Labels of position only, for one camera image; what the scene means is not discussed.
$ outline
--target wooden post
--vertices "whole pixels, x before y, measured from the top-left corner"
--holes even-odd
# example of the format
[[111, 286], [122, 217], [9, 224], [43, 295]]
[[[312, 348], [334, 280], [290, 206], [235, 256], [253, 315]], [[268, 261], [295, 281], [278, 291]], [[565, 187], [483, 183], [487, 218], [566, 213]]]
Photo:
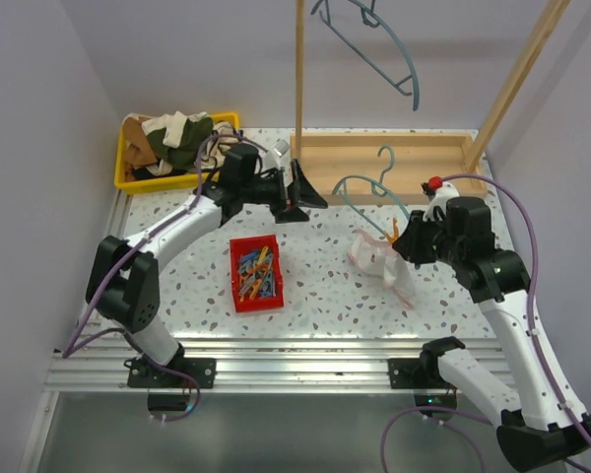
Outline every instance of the wooden post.
[[543, 46], [554, 31], [562, 13], [567, 8], [569, 0], [549, 0], [548, 4], [543, 10], [541, 17], [537, 21], [525, 48], [512, 67], [508, 78], [505, 80], [501, 91], [492, 104], [489, 112], [477, 139], [471, 146], [468, 155], [465, 157], [466, 169], [468, 172], [474, 172], [478, 166], [482, 154], [486, 150], [486, 146], [493, 137], [496, 128], [499, 126], [501, 120], [505, 116], [514, 97], [521, 89], [521, 85], [528, 73], [532, 69], [537, 57], [541, 54]]
[[302, 97], [304, 95], [304, 4], [297, 0], [295, 19], [295, 146], [292, 157], [299, 160], [302, 150]]

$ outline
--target clothes pile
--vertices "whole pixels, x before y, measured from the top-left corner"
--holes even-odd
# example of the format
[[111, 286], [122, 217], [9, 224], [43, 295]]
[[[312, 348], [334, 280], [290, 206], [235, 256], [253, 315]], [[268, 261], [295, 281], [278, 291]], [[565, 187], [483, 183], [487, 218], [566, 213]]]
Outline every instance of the clothes pile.
[[[151, 118], [129, 114], [122, 123], [129, 143], [125, 150], [125, 181], [146, 180], [197, 172], [197, 151], [211, 134], [236, 135], [225, 121], [217, 123], [206, 112], [185, 115], [177, 111]], [[224, 136], [211, 142], [202, 153], [203, 170], [218, 168], [236, 138]]]

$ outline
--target black mounting bracket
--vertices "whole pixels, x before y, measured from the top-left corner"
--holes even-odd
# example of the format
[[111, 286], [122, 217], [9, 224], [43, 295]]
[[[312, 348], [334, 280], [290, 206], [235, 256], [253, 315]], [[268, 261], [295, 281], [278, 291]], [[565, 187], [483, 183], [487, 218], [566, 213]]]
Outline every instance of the black mounting bracket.
[[392, 389], [446, 389], [449, 383], [429, 379], [418, 358], [391, 358], [387, 361], [387, 373]]
[[[128, 387], [137, 389], [188, 387], [183, 378], [161, 372], [140, 357], [125, 361], [124, 366], [129, 369]], [[217, 361], [214, 358], [181, 358], [176, 360], [174, 370], [188, 374], [197, 381], [201, 389], [211, 389], [215, 383]]]

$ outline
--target brown cloth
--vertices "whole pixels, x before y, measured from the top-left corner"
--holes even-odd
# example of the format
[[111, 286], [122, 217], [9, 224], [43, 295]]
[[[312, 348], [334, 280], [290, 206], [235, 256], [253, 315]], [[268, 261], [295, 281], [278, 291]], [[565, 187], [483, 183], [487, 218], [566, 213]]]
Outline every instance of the brown cloth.
[[142, 131], [140, 121], [128, 117], [122, 124], [122, 133], [125, 136], [125, 140], [130, 143], [129, 148], [125, 151], [126, 163], [129, 163], [134, 168], [158, 163], [158, 158], [151, 148], [145, 132]]

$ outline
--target white speckled table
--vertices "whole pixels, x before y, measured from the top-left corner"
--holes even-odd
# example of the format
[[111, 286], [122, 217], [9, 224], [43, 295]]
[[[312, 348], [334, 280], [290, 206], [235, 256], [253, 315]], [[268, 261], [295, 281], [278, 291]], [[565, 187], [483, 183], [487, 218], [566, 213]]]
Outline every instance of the white speckled table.
[[[407, 131], [318, 128], [307, 131]], [[265, 146], [289, 141], [288, 128], [244, 129]], [[487, 175], [486, 160], [482, 166]], [[135, 195], [119, 193], [109, 231], [129, 236], [158, 221], [188, 197], [188, 190]], [[499, 244], [511, 247], [495, 193], [487, 203]], [[394, 206], [363, 206], [391, 230], [392, 218], [405, 217]], [[407, 309], [382, 287], [360, 274], [347, 257], [356, 229], [378, 234], [346, 206], [311, 210], [307, 224], [276, 225], [267, 209], [246, 206], [228, 224], [195, 241], [161, 274], [160, 314], [187, 356], [218, 359], [215, 389], [263, 392], [290, 386], [299, 390], [348, 387], [387, 392], [386, 359], [415, 356], [422, 344], [454, 334], [487, 368], [510, 383], [494, 334], [468, 294], [444, 264], [411, 269], [417, 294]], [[275, 234], [280, 245], [285, 306], [236, 313], [230, 291], [231, 238]], [[86, 333], [110, 326], [95, 317]], [[46, 384], [50, 390], [114, 390], [124, 387], [129, 358], [123, 340], [109, 336], [70, 360], [56, 359]]]

